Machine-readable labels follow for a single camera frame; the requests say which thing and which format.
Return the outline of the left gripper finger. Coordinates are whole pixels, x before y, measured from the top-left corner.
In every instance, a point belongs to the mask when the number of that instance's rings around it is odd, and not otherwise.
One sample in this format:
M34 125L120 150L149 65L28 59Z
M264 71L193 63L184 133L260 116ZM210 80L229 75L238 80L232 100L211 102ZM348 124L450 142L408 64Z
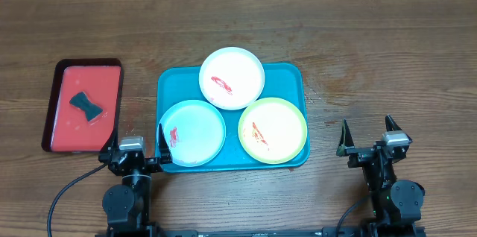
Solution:
M157 127L157 147L159 151L159 154L157 155L159 157L159 163L171 164L172 163L171 152L170 152L168 143L165 140L161 123L159 123Z
M118 130L113 129L109 138L106 140L104 146L101 148L100 152L108 152L111 149L114 149L117 146L118 141Z

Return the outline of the light blue plate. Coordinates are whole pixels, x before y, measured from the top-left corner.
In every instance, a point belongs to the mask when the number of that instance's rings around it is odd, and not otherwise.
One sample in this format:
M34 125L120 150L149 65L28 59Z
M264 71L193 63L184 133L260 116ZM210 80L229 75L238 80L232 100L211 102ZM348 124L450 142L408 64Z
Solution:
M159 123L174 165L187 168L204 165L219 154L225 143L224 118L205 101L181 101L167 109Z

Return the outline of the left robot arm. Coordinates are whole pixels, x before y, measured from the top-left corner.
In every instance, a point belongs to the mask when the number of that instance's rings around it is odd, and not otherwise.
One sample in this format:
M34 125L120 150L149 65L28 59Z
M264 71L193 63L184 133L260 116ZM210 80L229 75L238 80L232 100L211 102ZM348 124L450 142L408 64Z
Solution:
M100 150L98 161L121 177L121 184L110 187L103 196L102 207L107 215L104 236L165 236L161 226L150 220L151 175L172 163L164 134L159 135L159 156L147 158L143 137L119 139L115 128Z

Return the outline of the yellow-green plate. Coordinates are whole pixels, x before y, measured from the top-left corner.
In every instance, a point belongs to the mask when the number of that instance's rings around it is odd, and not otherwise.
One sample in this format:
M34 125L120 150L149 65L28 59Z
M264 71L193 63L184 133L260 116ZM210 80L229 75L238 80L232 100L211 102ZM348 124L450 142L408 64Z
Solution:
M248 106L238 122L238 137L252 158L277 165L295 158L308 136L302 112L281 98L263 98Z

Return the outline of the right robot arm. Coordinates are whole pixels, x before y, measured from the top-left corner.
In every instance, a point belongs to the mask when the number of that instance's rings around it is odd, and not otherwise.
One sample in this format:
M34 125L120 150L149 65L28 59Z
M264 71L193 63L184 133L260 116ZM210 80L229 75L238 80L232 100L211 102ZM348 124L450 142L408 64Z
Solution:
M412 138L391 116L385 117L386 131L371 147L357 148L349 126L341 124L341 138L336 155L347 157L349 168L361 168L369 191L368 196L351 206L335 228L336 236L395 236L422 237L424 227L415 225L421 219L425 189L411 180L399 180L394 163L406 158ZM364 219L357 227L341 228L344 219L367 200L373 207L373 217Z

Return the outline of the teal plastic tray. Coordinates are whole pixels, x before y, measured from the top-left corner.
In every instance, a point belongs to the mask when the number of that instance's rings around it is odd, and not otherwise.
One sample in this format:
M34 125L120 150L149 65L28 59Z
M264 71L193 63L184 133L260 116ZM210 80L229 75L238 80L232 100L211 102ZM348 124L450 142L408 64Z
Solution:
M301 71L292 63L265 63L265 86L261 98L282 98L291 102L300 112L306 114L306 100ZM157 83L157 121L173 105L185 100L204 100L198 78L200 68L176 67L165 70ZM174 163L163 164L168 173L237 171L267 168L299 167L309 158L310 143L305 142L301 152L288 162L269 165L253 159L241 146L238 136L239 118L242 110L221 110L226 125L224 146L218 155L208 163L196 167L183 167Z

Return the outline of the white plate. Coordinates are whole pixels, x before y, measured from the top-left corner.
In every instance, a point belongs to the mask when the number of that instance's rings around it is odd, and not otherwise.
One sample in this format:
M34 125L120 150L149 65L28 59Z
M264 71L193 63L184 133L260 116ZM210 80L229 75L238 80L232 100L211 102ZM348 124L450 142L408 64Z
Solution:
M209 103L223 110L240 110L262 94L265 70L252 52L225 47L212 52L204 60L198 81Z

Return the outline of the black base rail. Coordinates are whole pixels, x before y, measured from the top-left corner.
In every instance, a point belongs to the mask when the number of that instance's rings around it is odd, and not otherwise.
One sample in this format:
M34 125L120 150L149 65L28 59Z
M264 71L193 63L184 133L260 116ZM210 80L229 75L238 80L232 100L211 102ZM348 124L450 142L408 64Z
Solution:
M391 233L384 231L378 236L426 236L424 227L417 227L416 233ZM220 232L198 232L197 230L162 230L156 235L148 232L138 233L99 233L96 237L106 236L167 236L167 237L334 237L336 235L335 227L323 227L321 230L270 230L270 231L220 231ZM359 227L341 227L338 236L371 236L365 235Z

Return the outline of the red water tray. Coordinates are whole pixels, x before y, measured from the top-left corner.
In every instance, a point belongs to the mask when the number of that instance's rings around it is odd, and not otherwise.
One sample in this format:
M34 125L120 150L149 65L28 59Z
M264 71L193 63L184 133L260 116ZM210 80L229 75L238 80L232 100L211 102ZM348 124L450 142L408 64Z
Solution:
M41 147L99 152L117 141L124 70L117 58L63 59L54 70Z

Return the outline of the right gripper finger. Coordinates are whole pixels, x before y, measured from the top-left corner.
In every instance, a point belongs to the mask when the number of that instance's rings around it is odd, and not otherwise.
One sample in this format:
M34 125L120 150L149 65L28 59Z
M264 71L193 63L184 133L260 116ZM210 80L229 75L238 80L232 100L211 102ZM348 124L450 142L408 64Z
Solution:
M347 120L344 118L341 123L341 138L338 144L336 155L348 156L349 149L354 149L354 142L347 124Z
M401 127L394 121L390 114L387 114L385 117L385 126L388 132L401 130Z

